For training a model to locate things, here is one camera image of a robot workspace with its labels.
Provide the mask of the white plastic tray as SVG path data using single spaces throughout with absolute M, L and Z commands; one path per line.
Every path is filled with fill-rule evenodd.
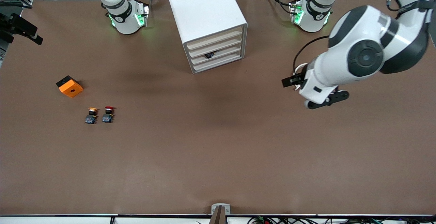
M 187 44 L 187 55 L 191 58 L 205 55 L 225 47 L 232 46 L 234 44 L 240 44 L 242 42 L 242 35 L 230 36 L 217 41 L 204 41 L 199 43 Z

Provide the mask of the red-capped push button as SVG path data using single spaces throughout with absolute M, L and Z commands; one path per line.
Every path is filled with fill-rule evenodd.
M 114 109 L 113 106 L 105 106 L 105 113 L 102 116 L 102 122 L 104 123 L 112 123 L 114 118 Z

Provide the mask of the orange square box with hole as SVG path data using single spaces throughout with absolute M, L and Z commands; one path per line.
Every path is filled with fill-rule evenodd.
M 62 94 L 70 98 L 77 96 L 84 90 L 78 81 L 73 79 L 70 75 L 67 75 L 60 81 L 56 82 L 56 86 Z

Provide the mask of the yellow-capped push button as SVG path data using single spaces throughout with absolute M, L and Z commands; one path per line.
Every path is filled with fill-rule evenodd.
M 94 107 L 89 107 L 88 114 L 85 117 L 85 123 L 86 124 L 95 124 L 97 121 L 97 113 L 98 113 L 98 109 L 96 109 Z

